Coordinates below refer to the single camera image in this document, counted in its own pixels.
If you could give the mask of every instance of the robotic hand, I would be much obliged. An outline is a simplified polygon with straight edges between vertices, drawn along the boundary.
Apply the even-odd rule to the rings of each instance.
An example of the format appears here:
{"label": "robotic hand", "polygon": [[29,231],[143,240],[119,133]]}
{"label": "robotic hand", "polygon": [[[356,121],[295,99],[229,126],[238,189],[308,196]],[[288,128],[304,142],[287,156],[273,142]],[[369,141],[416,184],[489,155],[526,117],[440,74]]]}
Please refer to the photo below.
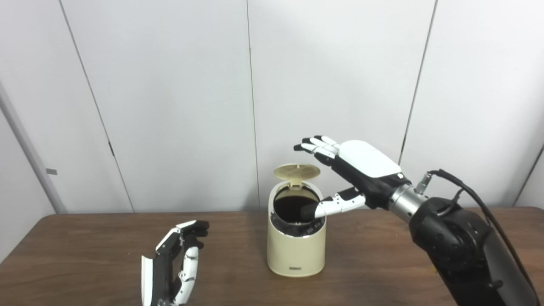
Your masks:
{"label": "robotic hand", "polygon": [[[141,300],[143,306],[185,305],[195,284],[199,249],[197,237],[208,235],[207,221],[189,221],[172,228],[155,248],[154,259],[141,257]],[[181,271],[172,282],[172,262],[181,250]]]}
{"label": "robotic hand", "polygon": [[[338,144],[326,136],[315,136],[304,138],[294,150],[313,154],[354,186],[349,192],[337,193],[336,200],[327,198],[319,204],[303,207],[303,218],[357,207],[352,203],[346,209],[327,209],[335,202],[341,206],[340,198],[357,198],[359,203],[371,209],[390,210],[408,223],[413,242],[427,252],[459,306],[540,305],[529,277],[500,225],[476,193],[461,180],[444,170],[430,171],[414,187],[400,166],[360,140]],[[423,194],[433,175],[461,187],[453,200],[429,198]],[[486,219],[494,228],[478,214],[459,206],[456,198],[461,191],[467,192],[482,206]]]}

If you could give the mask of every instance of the robot finger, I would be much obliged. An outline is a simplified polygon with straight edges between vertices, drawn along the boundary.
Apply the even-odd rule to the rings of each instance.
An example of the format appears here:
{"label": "robot finger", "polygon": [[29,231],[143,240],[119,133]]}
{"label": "robot finger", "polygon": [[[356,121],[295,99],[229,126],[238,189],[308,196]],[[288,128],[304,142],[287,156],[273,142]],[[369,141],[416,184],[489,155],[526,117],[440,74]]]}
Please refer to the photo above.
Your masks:
{"label": "robot finger", "polygon": [[193,221],[178,224],[176,225],[176,227],[181,229],[185,233],[190,233],[193,231],[202,231],[202,230],[205,231],[209,228],[209,222],[193,220]]}
{"label": "robot finger", "polygon": [[331,138],[327,137],[327,136],[320,136],[320,135],[316,135],[314,136],[314,138],[318,139],[318,140],[321,140],[322,142],[326,143],[327,146],[327,150],[333,152],[334,154],[338,154],[338,151],[340,149],[340,144],[335,142],[334,140],[332,140]]}
{"label": "robot finger", "polygon": [[185,241],[183,241],[183,247],[185,250],[188,250],[192,247],[198,247],[198,249],[202,249],[204,247],[204,243],[198,241],[195,235],[189,235],[185,237]]}

